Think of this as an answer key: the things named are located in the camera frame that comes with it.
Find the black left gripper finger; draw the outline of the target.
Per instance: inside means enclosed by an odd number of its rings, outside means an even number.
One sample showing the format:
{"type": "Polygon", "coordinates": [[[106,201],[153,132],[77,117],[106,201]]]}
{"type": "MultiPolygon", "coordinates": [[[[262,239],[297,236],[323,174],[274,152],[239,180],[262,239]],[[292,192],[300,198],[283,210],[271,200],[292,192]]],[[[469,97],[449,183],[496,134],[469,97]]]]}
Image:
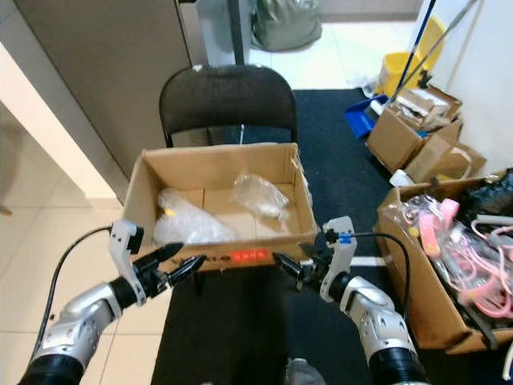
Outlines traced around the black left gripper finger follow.
{"type": "Polygon", "coordinates": [[[206,257],[205,254],[196,254],[196,256],[188,257],[179,267],[176,267],[172,272],[166,275],[168,286],[177,286],[183,282],[184,279],[190,278],[191,275],[200,270],[206,260],[208,260],[208,257],[206,257]]]}
{"type": "Polygon", "coordinates": [[[159,266],[172,259],[182,248],[184,243],[172,242],[157,247],[153,252],[143,256],[143,270],[157,270],[159,266]]]}

